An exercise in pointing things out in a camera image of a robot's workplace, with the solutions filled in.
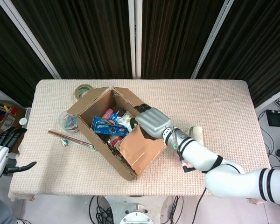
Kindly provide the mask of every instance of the clear plastic cup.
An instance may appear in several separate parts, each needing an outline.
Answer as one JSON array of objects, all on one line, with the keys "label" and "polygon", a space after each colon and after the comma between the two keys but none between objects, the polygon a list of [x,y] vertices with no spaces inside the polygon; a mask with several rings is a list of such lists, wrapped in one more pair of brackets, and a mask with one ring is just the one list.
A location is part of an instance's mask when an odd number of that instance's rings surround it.
[{"label": "clear plastic cup", "polygon": [[76,133],[78,132],[78,120],[77,117],[73,114],[67,113],[67,111],[62,112],[58,117],[59,125],[67,133]]}]

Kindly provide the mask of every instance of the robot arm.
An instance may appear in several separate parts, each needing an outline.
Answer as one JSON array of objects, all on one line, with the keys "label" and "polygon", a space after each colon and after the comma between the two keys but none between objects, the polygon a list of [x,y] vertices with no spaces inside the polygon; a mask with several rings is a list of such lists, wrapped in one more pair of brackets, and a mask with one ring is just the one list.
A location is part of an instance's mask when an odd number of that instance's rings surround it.
[{"label": "robot arm", "polygon": [[[145,133],[177,150],[185,172],[197,169],[206,173],[209,192],[217,197],[248,197],[280,204],[280,170],[258,169],[245,173],[243,168],[216,155],[180,129],[156,108],[148,107],[135,120]],[[194,168],[186,168],[183,160]]]},{"label": "robot arm", "polygon": [[8,157],[18,138],[27,131],[25,128],[14,130],[10,128],[0,135],[0,177],[2,174],[22,172],[32,168],[36,162],[23,167],[16,167],[16,160]]}]

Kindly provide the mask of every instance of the table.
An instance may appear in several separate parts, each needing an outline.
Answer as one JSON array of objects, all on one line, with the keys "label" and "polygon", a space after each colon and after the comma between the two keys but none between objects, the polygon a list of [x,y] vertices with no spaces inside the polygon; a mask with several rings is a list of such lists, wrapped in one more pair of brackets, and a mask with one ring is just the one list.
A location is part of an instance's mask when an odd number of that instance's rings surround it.
[{"label": "table", "polygon": [[[10,198],[52,195],[201,195],[204,174],[184,173],[174,151],[167,148],[138,180],[123,179],[99,152],[75,143],[63,147],[51,128],[66,134],[58,115],[75,102],[81,84],[129,88],[147,104],[168,115],[186,131],[203,128],[204,144],[240,164],[246,172],[269,168],[269,162],[246,82],[240,80],[42,80],[36,87],[28,131],[17,165],[37,164],[15,173]],[[72,137],[87,141],[78,132]]]}]

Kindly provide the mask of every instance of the striped curtain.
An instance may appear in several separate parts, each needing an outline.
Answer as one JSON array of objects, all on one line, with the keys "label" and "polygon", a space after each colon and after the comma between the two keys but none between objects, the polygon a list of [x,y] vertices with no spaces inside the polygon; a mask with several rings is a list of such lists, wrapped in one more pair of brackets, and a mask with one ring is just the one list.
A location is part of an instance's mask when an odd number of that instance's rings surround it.
[{"label": "striped curtain", "polygon": [[0,90],[22,106],[31,106],[42,79],[52,76],[0,6]]},{"label": "striped curtain", "polygon": [[62,78],[132,78],[127,0],[12,3]]},{"label": "striped curtain", "polygon": [[197,78],[240,79],[255,106],[280,91],[280,0],[236,0]]},{"label": "striped curtain", "polygon": [[144,0],[141,77],[190,78],[224,0]]}]

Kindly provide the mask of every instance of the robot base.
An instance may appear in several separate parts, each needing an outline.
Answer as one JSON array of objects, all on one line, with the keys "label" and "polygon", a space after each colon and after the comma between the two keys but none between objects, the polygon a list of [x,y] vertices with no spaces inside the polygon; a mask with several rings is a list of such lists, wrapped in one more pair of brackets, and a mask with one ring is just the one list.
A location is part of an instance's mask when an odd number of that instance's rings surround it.
[{"label": "robot base", "polygon": [[160,224],[167,196],[106,196],[114,223]]}]

